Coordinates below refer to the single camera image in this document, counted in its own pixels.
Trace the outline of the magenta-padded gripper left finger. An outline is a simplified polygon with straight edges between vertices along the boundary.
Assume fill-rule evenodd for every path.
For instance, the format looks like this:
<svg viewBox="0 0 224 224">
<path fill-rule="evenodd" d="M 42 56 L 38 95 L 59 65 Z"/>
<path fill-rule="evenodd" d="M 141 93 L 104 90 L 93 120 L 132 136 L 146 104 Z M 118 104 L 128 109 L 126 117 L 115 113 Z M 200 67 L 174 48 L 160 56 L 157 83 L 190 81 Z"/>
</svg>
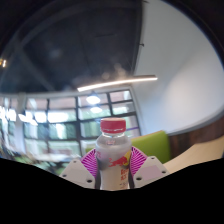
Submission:
<svg viewBox="0 0 224 224">
<path fill-rule="evenodd" d="M 99 172 L 96 151 L 92 149 L 82 158 L 74 158 L 60 176 L 81 187 L 97 189 L 99 187 Z"/>
</svg>

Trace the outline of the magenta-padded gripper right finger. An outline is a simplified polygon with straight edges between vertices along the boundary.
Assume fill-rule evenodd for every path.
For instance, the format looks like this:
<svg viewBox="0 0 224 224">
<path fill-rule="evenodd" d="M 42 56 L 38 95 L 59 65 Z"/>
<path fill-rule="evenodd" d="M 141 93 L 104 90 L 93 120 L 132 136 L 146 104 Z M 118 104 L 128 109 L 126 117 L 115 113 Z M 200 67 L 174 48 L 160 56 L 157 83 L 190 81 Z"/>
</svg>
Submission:
<svg viewBox="0 0 224 224">
<path fill-rule="evenodd" d="M 133 147 L 129 163 L 129 187 L 144 187 L 158 179 L 169 175 L 169 171 L 156 156 L 147 156 Z"/>
</svg>

